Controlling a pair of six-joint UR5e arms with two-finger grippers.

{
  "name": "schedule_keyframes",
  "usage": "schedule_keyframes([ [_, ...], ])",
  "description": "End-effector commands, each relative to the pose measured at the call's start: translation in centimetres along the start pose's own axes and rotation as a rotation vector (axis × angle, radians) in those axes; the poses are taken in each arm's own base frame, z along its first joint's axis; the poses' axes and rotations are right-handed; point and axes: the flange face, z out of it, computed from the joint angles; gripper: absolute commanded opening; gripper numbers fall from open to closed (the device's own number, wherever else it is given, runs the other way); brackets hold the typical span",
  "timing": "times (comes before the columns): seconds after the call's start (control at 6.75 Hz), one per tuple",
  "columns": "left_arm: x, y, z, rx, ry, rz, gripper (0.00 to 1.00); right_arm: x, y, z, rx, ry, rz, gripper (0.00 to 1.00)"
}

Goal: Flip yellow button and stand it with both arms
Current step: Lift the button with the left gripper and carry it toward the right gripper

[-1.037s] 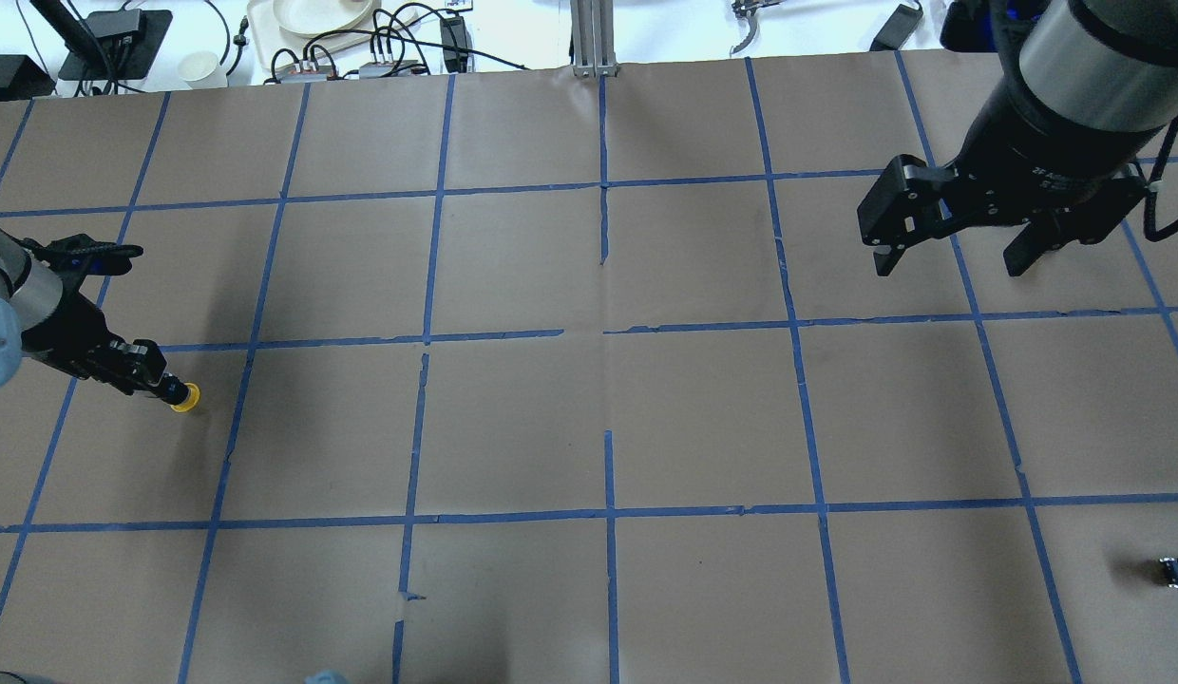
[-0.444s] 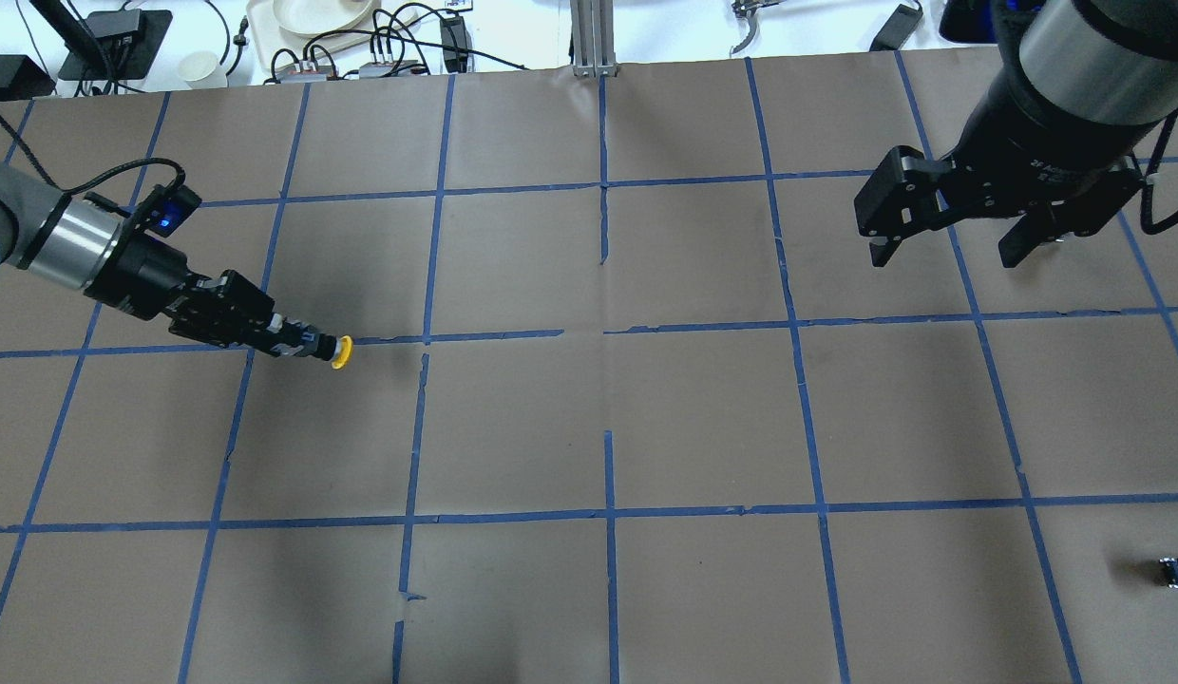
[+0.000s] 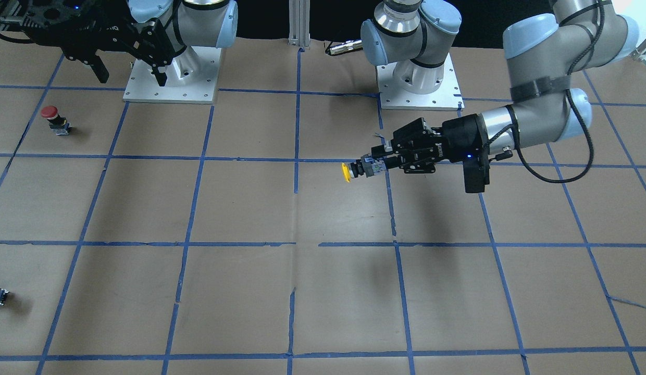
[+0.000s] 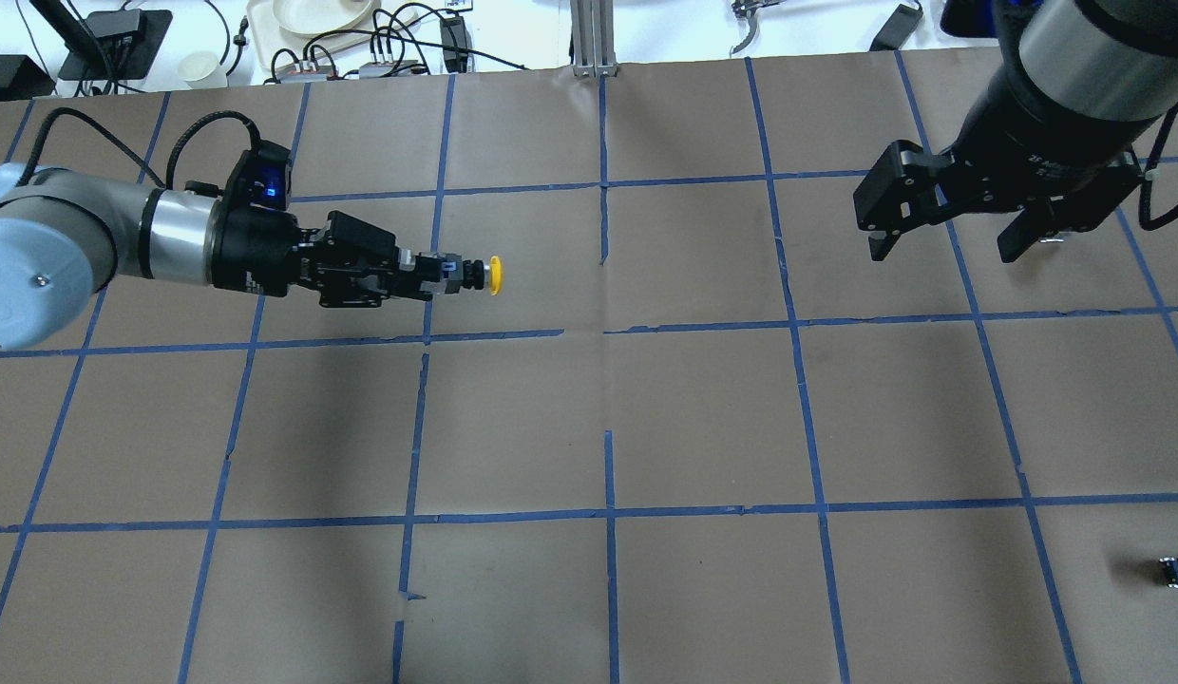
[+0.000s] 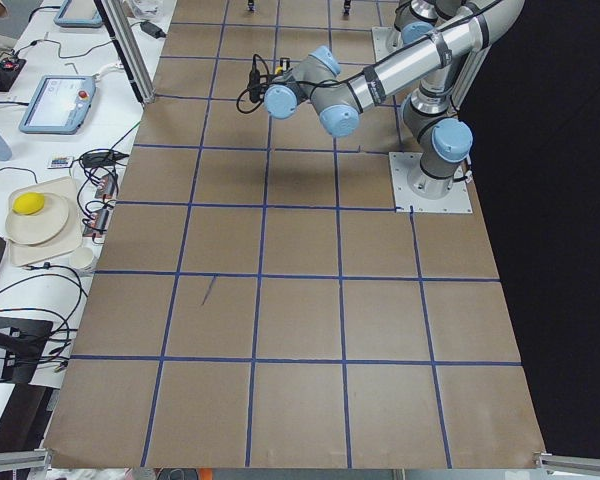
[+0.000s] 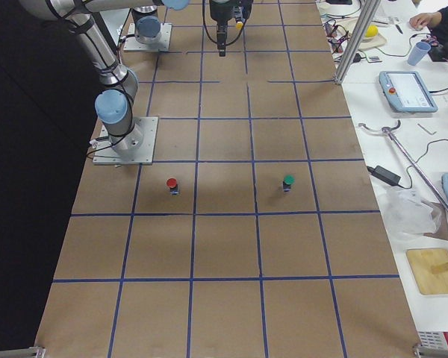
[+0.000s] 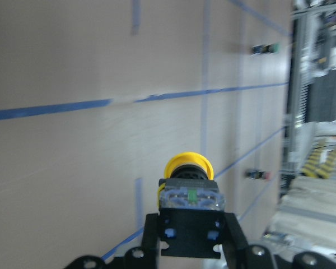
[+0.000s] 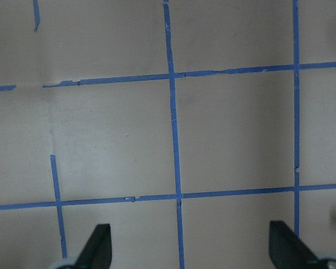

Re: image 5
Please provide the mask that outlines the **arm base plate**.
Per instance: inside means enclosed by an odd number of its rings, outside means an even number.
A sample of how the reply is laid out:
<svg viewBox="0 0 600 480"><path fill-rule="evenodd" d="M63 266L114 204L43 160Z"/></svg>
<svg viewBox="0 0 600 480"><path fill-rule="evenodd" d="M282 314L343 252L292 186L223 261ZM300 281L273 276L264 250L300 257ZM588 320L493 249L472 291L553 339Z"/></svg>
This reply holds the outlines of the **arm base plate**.
<svg viewBox="0 0 600 480"><path fill-rule="evenodd" d="M463 171L434 179L421 168L420 152L390 152L390 172L395 210L402 213L472 214L473 209Z"/></svg>
<svg viewBox="0 0 600 480"><path fill-rule="evenodd" d="M371 29L375 60L380 61L403 46L401 33L394 27L375 26Z"/></svg>

